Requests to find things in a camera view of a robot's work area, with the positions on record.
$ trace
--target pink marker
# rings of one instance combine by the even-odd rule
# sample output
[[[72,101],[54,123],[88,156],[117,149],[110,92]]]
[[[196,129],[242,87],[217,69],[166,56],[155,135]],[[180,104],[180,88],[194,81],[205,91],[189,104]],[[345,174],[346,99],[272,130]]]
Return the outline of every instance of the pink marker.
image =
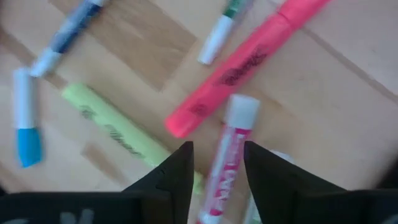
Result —
[[[287,0],[168,117],[178,138],[191,133],[224,100],[248,81],[258,66],[329,0]]]
[[[208,178],[205,203],[199,212],[197,224],[220,222],[243,157],[243,143],[251,133],[259,106],[260,101],[257,99],[244,95],[231,96],[226,124]]]

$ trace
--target wooden surface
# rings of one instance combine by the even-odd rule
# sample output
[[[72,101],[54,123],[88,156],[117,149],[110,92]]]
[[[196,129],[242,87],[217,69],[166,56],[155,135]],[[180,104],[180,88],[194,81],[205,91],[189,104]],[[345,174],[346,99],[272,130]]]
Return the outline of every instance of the wooden surface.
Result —
[[[117,191],[150,168],[130,156],[59,95],[83,82],[170,151],[164,118],[220,64],[278,0],[254,0],[220,57],[196,62],[225,0],[112,0],[54,74],[38,81],[45,160],[21,169],[12,121],[14,69],[29,65],[78,0],[0,2],[0,182],[11,192]],[[240,92],[262,108],[253,139],[347,189],[371,188],[398,156],[398,2],[332,0]],[[187,139],[207,175],[222,106]],[[241,223],[248,186],[243,169],[223,223]],[[201,198],[192,199],[193,223]]]

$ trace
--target yellow highlighter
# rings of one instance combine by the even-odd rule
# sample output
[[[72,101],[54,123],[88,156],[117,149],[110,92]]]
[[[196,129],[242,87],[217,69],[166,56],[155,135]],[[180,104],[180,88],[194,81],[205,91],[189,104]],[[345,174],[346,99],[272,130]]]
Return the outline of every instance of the yellow highlighter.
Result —
[[[164,146],[151,138],[86,85],[82,83],[68,85],[63,89],[62,96],[78,108],[85,118],[101,126],[109,133],[111,138],[131,152],[133,156],[143,159],[150,166],[158,166],[171,155]],[[203,176],[195,171],[194,193],[202,194],[202,180]]]

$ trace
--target pink highlighter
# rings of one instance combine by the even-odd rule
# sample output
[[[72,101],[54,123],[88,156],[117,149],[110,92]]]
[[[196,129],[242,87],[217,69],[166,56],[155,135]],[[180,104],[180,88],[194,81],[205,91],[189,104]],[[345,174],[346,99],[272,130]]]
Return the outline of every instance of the pink highlighter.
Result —
[[[169,131],[178,138],[190,134],[328,1],[287,0],[283,3],[166,118],[165,125]]]

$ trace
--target blue marker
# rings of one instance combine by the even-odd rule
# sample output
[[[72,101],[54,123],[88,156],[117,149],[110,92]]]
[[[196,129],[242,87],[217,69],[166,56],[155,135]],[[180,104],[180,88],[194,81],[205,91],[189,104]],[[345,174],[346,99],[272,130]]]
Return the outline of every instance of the blue marker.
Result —
[[[54,69],[62,54],[64,54],[85,29],[90,19],[97,15],[108,0],[83,0],[62,24],[60,30],[53,36],[50,45],[33,63],[30,75],[43,77]]]
[[[17,148],[23,167],[42,160],[39,131],[35,125],[34,78],[28,68],[14,71],[14,117]]]

